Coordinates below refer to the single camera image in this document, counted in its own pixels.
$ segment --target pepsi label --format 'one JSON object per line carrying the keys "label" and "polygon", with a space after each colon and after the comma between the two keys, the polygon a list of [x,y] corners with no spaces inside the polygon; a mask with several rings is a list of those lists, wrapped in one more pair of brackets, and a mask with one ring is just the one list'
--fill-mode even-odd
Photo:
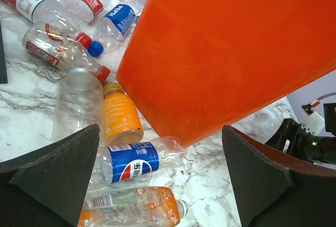
{"label": "pepsi label", "polygon": [[105,17],[110,19],[116,28],[125,36],[135,20],[134,10],[127,4],[118,4]]}
{"label": "pepsi label", "polygon": [[150,142],[108,147],[111,159],[112,183],[157,171],[160,160]]}

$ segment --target pepsi logo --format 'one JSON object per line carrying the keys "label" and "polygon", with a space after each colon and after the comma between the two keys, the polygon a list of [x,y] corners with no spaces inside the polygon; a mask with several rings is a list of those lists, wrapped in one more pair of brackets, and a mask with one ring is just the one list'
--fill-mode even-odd
{"label": "pepsi logo", "polygon": [[152,166],[145,160],[133,160],[124,168],[119,181],[131,179],[152,171]]}

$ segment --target yellow bottle cap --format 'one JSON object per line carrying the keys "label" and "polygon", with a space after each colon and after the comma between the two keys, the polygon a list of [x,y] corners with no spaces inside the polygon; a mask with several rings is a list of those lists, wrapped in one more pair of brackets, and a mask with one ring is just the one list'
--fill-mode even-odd
{"label": "yellow bottle cap", "polygon": [[122,88],[121,84],[118,83],[110,83],[104,86],[103,88],[103,94],[104,96],[110,92],[110,91],[124,91],[124,89]]}

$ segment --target wire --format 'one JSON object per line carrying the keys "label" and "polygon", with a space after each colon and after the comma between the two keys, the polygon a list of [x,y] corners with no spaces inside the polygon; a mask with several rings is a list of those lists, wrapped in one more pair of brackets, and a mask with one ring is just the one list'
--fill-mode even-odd
{"label": "wire", "polygon": [[323,100],[325,98],[328,98],[328,97],[331,97],[331,96],[334,96],[334,95],[336,95],[336,92],[331,92],[331,93],[325,94],[323,96],[320,96],[319,98],[317,98],[317,100],[321,101],[321,100]]}

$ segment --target marble table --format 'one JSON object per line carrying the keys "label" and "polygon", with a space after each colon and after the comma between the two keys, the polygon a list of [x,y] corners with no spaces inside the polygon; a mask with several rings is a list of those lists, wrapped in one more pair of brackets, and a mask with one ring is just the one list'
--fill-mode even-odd
{"label": "marble table", "polygon": [[[113,0],[108,8],[117,2]],[[31,23],[4,1],[0,2],[0,10],[8,72],[8,84],[0,84],[0,161],[5,161],[51,143],[55,91],[62,74],[22,47],[22,37]],[[97,21],[82,30],[92,35],[96,25]],[[98,59],[100,64],[111,69],[108,82],[116,80],[116,68],[131,33],[118,51]],[[287,99],[283,98],[234,126],[252,138],[265,142],[285,117],[295,116]],[[141,121],[145,130],[144,140],[157,137],[143,117]],[[115,183],[104,190],[168,186],[173,189],[177,199],[188,204],[189,213],[180,227],[240,226],[221,133],[204,139],[187,151],[184,166],[180,169],[161,170]]]}

